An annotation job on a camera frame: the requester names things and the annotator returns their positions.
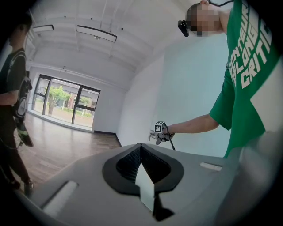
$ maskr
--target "window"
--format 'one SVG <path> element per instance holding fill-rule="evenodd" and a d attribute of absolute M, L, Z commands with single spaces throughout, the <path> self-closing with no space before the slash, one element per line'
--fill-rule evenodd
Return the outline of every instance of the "window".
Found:
<path fill-rule="evenodd" d="M 100 90 L 45 75 L 40 75 L 35 90 L 32 110 L 56 121 L 92 129 Z"/>

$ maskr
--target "ceiling light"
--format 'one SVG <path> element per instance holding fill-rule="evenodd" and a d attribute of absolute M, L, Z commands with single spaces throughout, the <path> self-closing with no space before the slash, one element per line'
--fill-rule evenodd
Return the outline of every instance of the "ceiling light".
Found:
<path fill-rule="evenodd" d="M 35 26 L 35 27 L 32 28 L 32 30 L 34 32 L 54 30 L 54 26 L 52 24 L 50 24 L 50 25 L 43 25 L 43 26 Z"/>
<path fill-rule="evenodd" d="M 78 25 L 76 27 L 76 30 L 77 30 L 77 32 L 80 32 L 80 33 L 93 35 L 93 36 L 95 36 L 95 39 L 97 39 L 96 37 L 98 37 L 98 38 L 106 39 L 106 40 L 111 41 L 111 42 L 116 42 L 116 40 L 117 40 L 116 35 L 108 33 L 104 30 L 99 30 L 99 29 L 93 28 L 93 27 Z"/>

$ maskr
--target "man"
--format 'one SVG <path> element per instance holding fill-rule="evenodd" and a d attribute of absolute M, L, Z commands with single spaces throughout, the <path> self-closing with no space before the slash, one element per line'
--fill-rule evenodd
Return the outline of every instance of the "man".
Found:
<path fill-rule="evenodd" d="M 9 38 L 12 53 L 8 55 L 0 72 L 0 164 L 9 183 L 15 189 L 20 187 L 20 183 L 15 180 L 10 167 L 20 176 L 24 182 L 25 193 L 32 190 L 33 183 L 18 154 L 12 106 L 18 101 L 19 89 L 26 74 L 23 46 L 31 24 L 30 16 L 25 14 Z"/>
<path fill-rule="evenodd" d="M 186 24 L 198 35 L 226 33 L 229 58 L 222 91 L 210 113 L 171 125 L 169 133 L 207 132 L 219 125 L 231 129 L 226 158 L 233 148 L 280 129 L 283 61 L 257 12 L 244 0 L 235 0 L 231 10 L 203 0 L 188 10 Z"/>

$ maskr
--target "tree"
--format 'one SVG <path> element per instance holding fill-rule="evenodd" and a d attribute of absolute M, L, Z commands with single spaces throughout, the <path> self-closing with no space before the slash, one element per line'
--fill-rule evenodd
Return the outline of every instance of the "tree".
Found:
<path fill-rule="evenodd" d="M 90 103 L 91 99 L 89 97 L 81 97 L 80 102 L 84 103 L 84 106 L 87 106 Z"/>
<path fill-rule="evenodd" d="M 48 110 L 48 115 L 52 115 L 53 108 L 55 104 L 57 103 L 58 100 L 67 100 L 71 97 L 67 92 L 63 91 L 62 86 L 59 88 L 52 86 L 50 87 L 49 90 L 49 110 Z"/>

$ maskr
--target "black pants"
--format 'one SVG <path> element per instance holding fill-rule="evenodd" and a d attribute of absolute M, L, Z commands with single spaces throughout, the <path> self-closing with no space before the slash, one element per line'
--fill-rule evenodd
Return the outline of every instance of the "black pants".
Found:
<path fill-rule="evenodd" d="M 16 143 L 14 133 L 6 131 L 6 133 L 0 133 L 0 165 L 8 180 L 15 180 L 11 169 L 19 175 L 21 180 L 26 184 L 30 178 L 27 173 L 27 169 L 16 149 Z"/>

